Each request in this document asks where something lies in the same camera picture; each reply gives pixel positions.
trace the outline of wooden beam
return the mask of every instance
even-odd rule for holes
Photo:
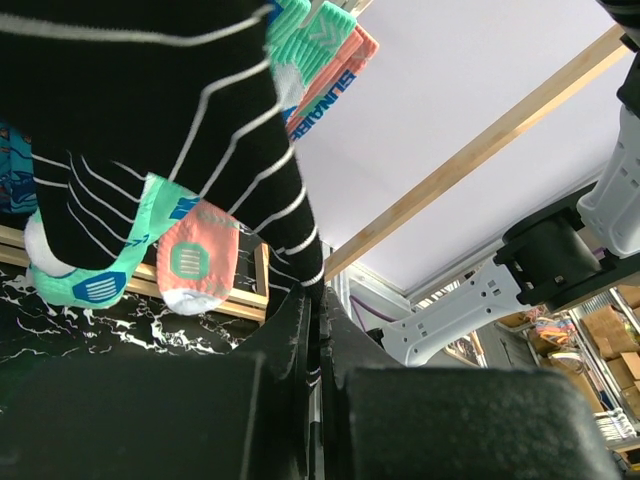
[[[141,278],[133,277],[129,280],[129,283],[127,284],[127,291],[140,293],[149,297],[162,298],[162,294],[160,293],[160,290],[158,290],[158,284],[155,281],[147,281]],[[263,323],[265,319],[264,310],[252,308],[246,305],[239,305],[229,300],[216,307],[213,312],[246,318],[247,320],[254,320],[258,323]]]
[[[156,267],[152,265],[148,265],[146,263],[141,263],[136,268],[136,271],[133,273],[134,278],[139,278],[141,280],[147,280],[150,282],[156,283]],[[237,288],[232,288],[229,293],[228,301],[239,303],[241,305],[247,305],[249,307],[257,307],[266,309],[267,303],[269,299],[266,296],[259,295],[257,293],[245,292],[244,290],[239,290]]]
[[[0,244],[10,245],[11,248],[9,250],[5,250],[5,255],[13,255],[15,254],[20,262],[18,265],[22,267],[26,267],[29,265],[29,259],[26,256],[26,252],[24,252],[24,238],[22,235],[22,231],[16,230],[15,228],[10,228],[5,225],[0,225]],[[238,303],[240,305],[245,305],[247,307],[255,307],[259,309],[266,310],[267,303],[269,302],[269,298],[266,294],[266,285],[268,284],[268,267],[269,267],[269,250],[268,247],[263,243],[259,245],[255,251],[255,263],[256,263],[256,285],[259,293],[245,292],[244,290],[239,290],[237,288],[232,288],[229,294],[228,302]],[[2,252],[0,251],[0,262],[4,263],[14,263],[11,261],[2,260],[4,258],[2,256]],[[139,278],[141,280],[148,280],[153,282],[155,285],[156,282],[156,267],[152,265],[147,265],[145,263],[141,263],[136,267],[136,271],[133,273],[134,278]]]
[[[253,252],[256,263],[256,291],[269,299],[269,247],[261,243]]]
[[[414,215],[473,172],[513,139],[564,103],[582,87],[620,60],[627,48],[615,25],[558,70],[493,125],[473,139],[431,175],[394,203],[355,237],[327,258],[325,276],[331,280],[362,255],[404,225]]]

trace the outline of coral pink sock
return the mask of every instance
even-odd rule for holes
[[[358,51],[358,48],[363,43],[362,35],[360,35],[356,30],[354,30],[351,35],[345,40],[345,42],[336,53],[336,56],[333,58],[331,63],[324,67],[318,75],[313,79],[311,85],[307,89],[302,101],[298,105],[298,108],[293,112],[293,115],[296,115],[302,109],[304,109],[314,98],[316,98],[324,87],[330,84],[331,79],[334,77],[338,70],[346,63],[347,60],[351,58],[353,54]]]
[[[289,117],[287,132],[292,141],[304,136],[323,117],[324,113],[351,85],[367,66],[369,60],[377,53],[380,45],[364,28],[357,25],[355,33],[362,38],[362,44],[358,50],[338,69],[324,87],[318,90],[314,97],[309,97],[311,92],[307,92],[300,107]]]
[[[167,306],[181,315],[214,310],[233,288],[238,222],[201,200],[160,237],[157,281]]]

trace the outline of white plastic bracket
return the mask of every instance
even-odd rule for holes
[[[584,224],[611,253],[625,258],[640,252],[640,119],[624,105],[611,160],[577,208]]]
[[[488,260],[478,272],[432,305],[383,327],[382,345],[407,366],[424,365],[459,338],[512,313],[528,310],[520,287],[504,265]]]

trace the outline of clothing item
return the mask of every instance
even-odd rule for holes
[[[293,64],[275,65],[272,71],[278,91],[278,101],[282,105],[282,115],[286,122],[304,97],[304,83],[300,70]]]
[[[31,137],[0,120],[0,211],[30,213],[36,208]]]
[[[356,27],[356,32],[362,37],[363,43],[354,55],[345,62],[342,68],[336,73],[328,84],[320,89],[318,94],[310,101],[306,107],[296,111],[287,124],[287,132],[292,141],[303,137],[325,112],[331,108],[342,93],[349,88],[351,83],[367,66],[369,60],[377,53],[379,44],[360,25]]]
[[[313,79],[313,82],[309,85],[309,88],[303,98],[296,103],[298,107],[295,112],[291,114],[293,117],[289,115],[287,119],[295,118],[299,112],[305,109],[318,95],[322,93],[323,89],[326,88],[327,85],[331,85],[331,79],[344,67],[345,63],[356,54],[363,43],[364,40],[362,35],[360,35],[357,30],[351,32],[349,38],[345,40],[340,47],[340,50],[338,50],[338,53],[336,53],[335,58]]]
[[[160,237],[156,275],[171,310],[197,315],[215,310],[229,297],[239,227],[233,217],[203,200]]]
[[[115,263],[106,270],[78,268],[59,271],[57,277],[39,268],[42,264],[50,267],[47,263],[50,259],[46,258],[46,254],[38,253],[47,251],[47,239],[40,211],[37,211],[25,229],[25,246],[32,260],[29,274],[33,285],[51,305],[82,308],[108,308],[115,305],[144,258],[148,246],[184,216],[187,205],[197,201],[192,192],[149,175],[133,228]]]
[[[313,78],[331,62],[355,27],[355,18],[325,2],[309,25],[296,30],[284,45],[271,49],[278,91],[296,93],[280,97],[285,112],[300,103]]]
[[[321,300],[321,244],[265,53],[269,11],[258,0],[0,5],[12,65],[0,75],[11,92],[0,115],[34,139],[40,213],[59,261],[112,265],[154,173],[271,245],[281,274],[270,276],[270,313],[292,278]]]
[[[311,10],[309,0],[269,0],[273,10],[268,16],[267,44],[282,45],[295,32]]]

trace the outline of black marble pattern surface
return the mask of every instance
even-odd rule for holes
[[[241,235],[238,289],[255,291],[253,250],[259,243],[246,231]],[[154,250],[145,261],[151,263]],[[256,322],[216,312],[178,315],[161,299],[131,293],[104,310],[51,306],[24,273],[22,267],[0,264],[0,413],[17,382],[50,358],[224,354],[258,328]]]

